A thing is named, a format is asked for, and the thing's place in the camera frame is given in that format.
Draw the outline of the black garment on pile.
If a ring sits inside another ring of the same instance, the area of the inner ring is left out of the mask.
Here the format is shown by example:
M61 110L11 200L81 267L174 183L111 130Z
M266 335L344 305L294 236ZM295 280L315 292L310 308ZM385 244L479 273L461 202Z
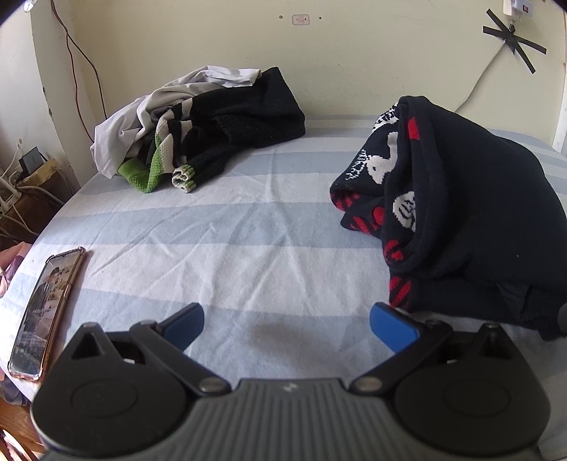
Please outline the black garment on pile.
M305 135L305 114L282 72L272 67L250 87L221 88L192 100L192 127L181 144L172 183L190 192L223 173L246 150L270 147Z

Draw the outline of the black tape cross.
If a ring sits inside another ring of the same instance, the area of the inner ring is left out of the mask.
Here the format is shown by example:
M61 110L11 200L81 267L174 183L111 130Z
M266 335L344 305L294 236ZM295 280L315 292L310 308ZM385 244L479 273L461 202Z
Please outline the black tape cross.
M489 26L483 26L482 32L484 34L490 35L493 38L500 39L513 54L517 54L519 57L521 57L521 60L524 62L525 66L529 69L530 74L532 75L535 74L536 69L532 61L529 59L523 46L532 48L536 52L543 55L547 54L547 49L544 46L535 43L527 38L520 37L518 34L516 34L515 26L512 23L505 25L505 22L503 22L500 18L498 18L495 12L492 11L491 9L486 10L486 15L495 25L495 28Z

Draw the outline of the white wall power adapter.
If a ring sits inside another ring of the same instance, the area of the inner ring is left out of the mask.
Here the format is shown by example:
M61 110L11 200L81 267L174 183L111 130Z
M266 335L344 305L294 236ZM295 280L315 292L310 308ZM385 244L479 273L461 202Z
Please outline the white wall power adapter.
M504 0L503 13L510 18L532 17L533 5L529 0Z

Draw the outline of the small wall sticker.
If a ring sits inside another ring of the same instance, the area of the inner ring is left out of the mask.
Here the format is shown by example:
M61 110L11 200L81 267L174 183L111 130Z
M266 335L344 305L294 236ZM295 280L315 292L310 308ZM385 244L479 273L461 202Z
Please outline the small wall sticker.
M306 26L310 24L309 15L292 15L291 22L294 26Z

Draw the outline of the smartphone in clear case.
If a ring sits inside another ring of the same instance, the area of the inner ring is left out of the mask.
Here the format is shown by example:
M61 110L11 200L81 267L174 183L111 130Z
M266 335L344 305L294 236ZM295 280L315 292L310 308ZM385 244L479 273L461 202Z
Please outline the smartphone in clear case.
M8 373L25 381L42 380L86 250L75 248L46 260L15 336Z

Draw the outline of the white grey garment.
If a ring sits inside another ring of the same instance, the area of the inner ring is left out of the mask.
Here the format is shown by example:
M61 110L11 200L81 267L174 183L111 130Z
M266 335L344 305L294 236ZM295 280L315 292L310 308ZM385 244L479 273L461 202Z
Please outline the white grey garment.
M155 130L158 118L171 107L222 87L250 87L259 76L258 68L206 65L136 98L95 127L90 151L97 171L109 179L117 174L120 164L137 153L139 141Z

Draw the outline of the navy red reindeer sweater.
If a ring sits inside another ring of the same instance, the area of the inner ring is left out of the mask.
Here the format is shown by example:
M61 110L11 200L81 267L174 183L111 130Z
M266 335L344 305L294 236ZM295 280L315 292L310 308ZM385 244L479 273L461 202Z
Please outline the navy red reindeer sweater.
M389 302L566 333L566 214L519 143L405 96L332 183L346 229L378 238Z

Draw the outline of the black box on stand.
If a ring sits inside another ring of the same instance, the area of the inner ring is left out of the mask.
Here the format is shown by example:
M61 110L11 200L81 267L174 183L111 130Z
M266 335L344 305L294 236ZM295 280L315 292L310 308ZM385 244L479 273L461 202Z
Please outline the black box on stand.
M23 155L19 160L22 173L26 176L35 173L43 163L45 163L45 157L40 153L38 147L31 149L31 151Z

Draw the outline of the green white striped knit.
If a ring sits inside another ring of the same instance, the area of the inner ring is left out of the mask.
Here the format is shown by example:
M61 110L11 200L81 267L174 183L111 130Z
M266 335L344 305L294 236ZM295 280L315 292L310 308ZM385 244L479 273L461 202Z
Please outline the green white striped knit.
M183 141L193 127L190 120L192 103L191 99L186 99L158 119L154 131L154 150L148 154L148 165L134 157L118 168L119 175L131 186L143 193L151 193L169 178L182 192L189 193L196 188L195 168L187 163L181 164L184 157Z

